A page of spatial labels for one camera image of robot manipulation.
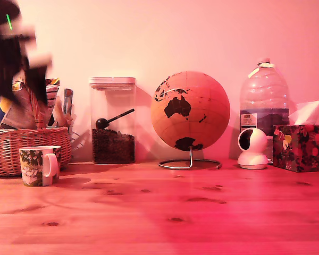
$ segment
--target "tissue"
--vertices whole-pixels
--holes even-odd
[[[319,117],[319,101],[297,105],[297,110],[288,116],[291,125],[315,125]]]

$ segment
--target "jar lid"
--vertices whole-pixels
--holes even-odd
[[[136,78],[134,77],[91,77],[89,78],[90,86],[94,84],[134,84],[136,83]]]

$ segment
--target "newspaper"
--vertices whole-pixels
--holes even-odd
[[[30,95],[22,86],[23,81],[17,81],[12,91],[20,100],[21,107],[7,98],[0,100],[0,129],[36,129],[35,118],[30,101]],[[47,109],[41,109],[44,123],[48,123],[54,108],[55,99],[59,90],[59,79],[46,80]]]

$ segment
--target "ceramic mug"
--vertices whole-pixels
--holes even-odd
[[[60,146],[36,146],[19,149],[23,184],[49,186],[59,179]]]

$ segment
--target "storage container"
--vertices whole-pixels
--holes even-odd
[[[135,83],[132,77],[89,79],[95,164],[135,162]]]

